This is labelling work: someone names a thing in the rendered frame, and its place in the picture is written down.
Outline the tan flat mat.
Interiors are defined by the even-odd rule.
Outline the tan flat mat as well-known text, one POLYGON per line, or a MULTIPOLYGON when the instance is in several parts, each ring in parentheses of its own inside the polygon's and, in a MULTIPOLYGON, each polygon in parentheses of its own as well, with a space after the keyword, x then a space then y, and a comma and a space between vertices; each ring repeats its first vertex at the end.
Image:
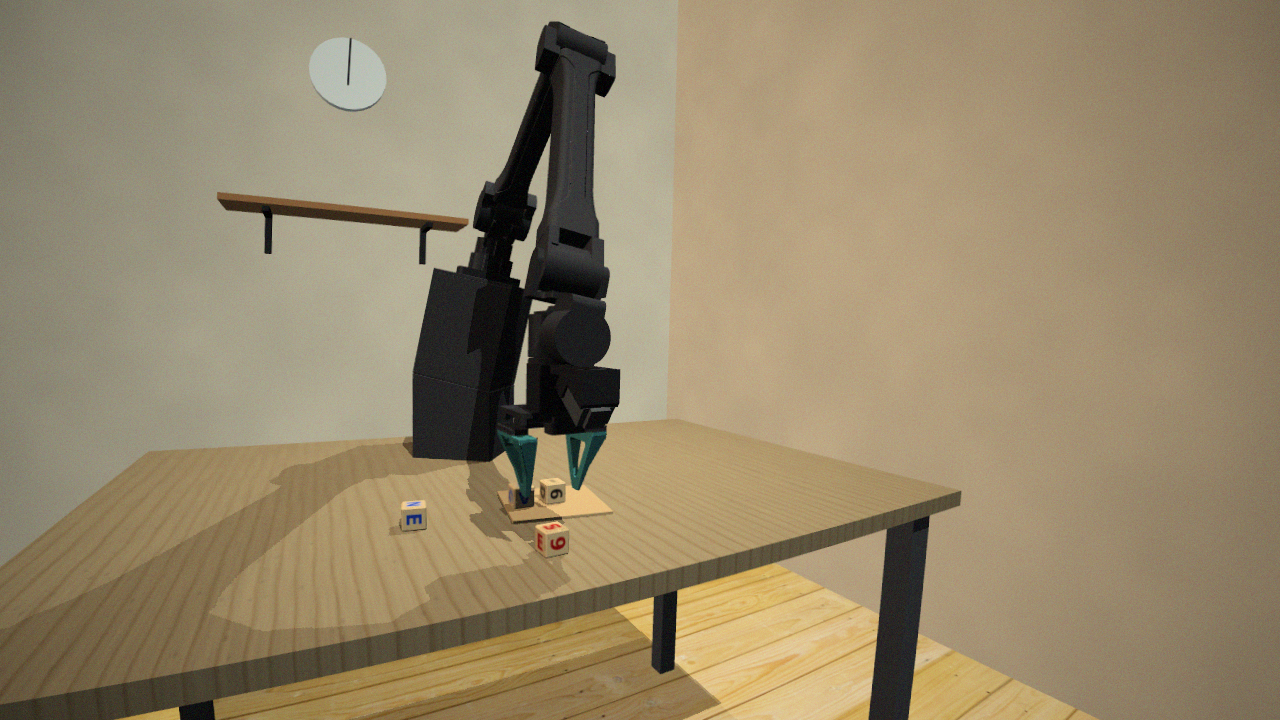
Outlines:
POLYGON ((600 498, 596 497, 586 486, 573 489, 572 486, 566 486, 566 500, 563 503, 544 503, 540 496, 540 488, 535 488, 534 492, 534 507, 527 509, 513 509, 508 503, 508 491, 497 491, 500 502, 506 507, 509 519, 513 524, 530 523, 530 521, 550 521, 570 518, 589 518, 613 514, 600 498))

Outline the cream letter block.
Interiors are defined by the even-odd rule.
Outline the cream letter block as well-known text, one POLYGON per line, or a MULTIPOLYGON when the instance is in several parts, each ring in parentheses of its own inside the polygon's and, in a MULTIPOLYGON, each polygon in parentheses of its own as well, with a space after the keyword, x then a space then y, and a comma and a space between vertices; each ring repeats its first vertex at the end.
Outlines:
POLYGON ((401 503, 402 530, 426 530, 428 509, 426 501, 407 501, 401 503))
POLYGON ((535 550, 547 559, 570 553, 570 529, 559 521, 536 525, 535 550))
POLYGON ((566 483, 559 478, 540 480, 540 500, 549 503, 563 503, 566 498, 566 483))
POLYGON ((534 507, 534 492, 535 492, 535 487, 532 486, 531 487, 531 492, 530 492, 530 497, 525 498, 521 495, 520 489, 518 489, 518 483, 509 483, 508 484, 508 503, 513 509, 534 507))

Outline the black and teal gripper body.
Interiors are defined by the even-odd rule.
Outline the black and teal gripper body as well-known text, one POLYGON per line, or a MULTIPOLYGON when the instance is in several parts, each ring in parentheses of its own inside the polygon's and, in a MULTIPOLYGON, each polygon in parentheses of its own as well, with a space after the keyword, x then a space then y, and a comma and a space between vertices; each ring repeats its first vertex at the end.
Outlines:
MULTIPOLYGON (((541 357, 529 357, 529 363, 557 365, 556 361, 541 357)), ((526 409, 526 404, 500 406, 500 418, 506 420, 509 420, 509 418, 515 418, 515 421, 497 424, 498 430, 502 430, 509 436, 527 436, 529 429, 543 428, 543 427, 544 427, 544 433, 549 436, 564 436, 575 433, 607 430, 607 425, 604 428, 584 430, 582 427, 575 427, 573 420, 570 416, 570 413, 534 413, 526 409)))

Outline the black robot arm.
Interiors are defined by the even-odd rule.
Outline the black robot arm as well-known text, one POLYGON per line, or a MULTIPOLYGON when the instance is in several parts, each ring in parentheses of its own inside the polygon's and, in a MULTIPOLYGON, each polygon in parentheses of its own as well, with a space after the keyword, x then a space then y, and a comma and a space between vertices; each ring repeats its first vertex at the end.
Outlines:
POLYGON ((550 137, 547 204, 524 299, 556 304, 529 314, 529 357, 557 365, 527 363, 526 409, 570 413, 576 427, 604 428, 620 405, 620 369, 594 366, 611 346, 602 301, 611 272, 593 199, 594 129, 595 94, 605 97, 614 83, 616 56, 605 41, 550 20, 535 70, 540 76, 508 161, 477 199, 474 229, 486 233, 477 237, 470 268, 456 272, 518 287, 509 277, 512 245, 529 234, 538 208, 529 186, 550 137))

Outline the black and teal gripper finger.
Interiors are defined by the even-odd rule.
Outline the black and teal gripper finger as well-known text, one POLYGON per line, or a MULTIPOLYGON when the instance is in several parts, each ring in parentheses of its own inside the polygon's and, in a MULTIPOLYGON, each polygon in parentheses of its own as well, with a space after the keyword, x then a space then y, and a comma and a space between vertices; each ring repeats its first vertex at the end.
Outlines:
POLYGON ((571 486, 572 486, 573 489, 579 491, 581 488, 582 480, 584 480, 584 478, 586 477, 586 473, 588 473, 588 468, 590 466, 590 464, 593 462, 593 459, 596 456, 596 452, 602 447, 602 445, 603 445, 603 442, 605 439, 605 436, 607 436, 607 430, 604 430, 604 432, 588 432, 588 433, 579 433, 579 434, 568 434, 568 436, 566 436, 566 445, 567 445, 567 454, 568 454, 568 462, 570 462, 570 478, 571 478, 571 486), (580 465, 579 465, 579 452, 580 452, 581 441, 579 441, 579 439, 581 439, 582 442, 585 442, 585 448, 582 451, 582 457, 581 457, 580 465))
POLYGON ((525 498, 530 497, 532 473, 538 450, 538 438, 532 436, 509 436, 497 429, 497 436, 506 448, 509 462, 515 468, 518 488, 525 498), (520 457, 520 459, 518 459, 520 457), (522 473, 524 471, 524 473, 522 473))

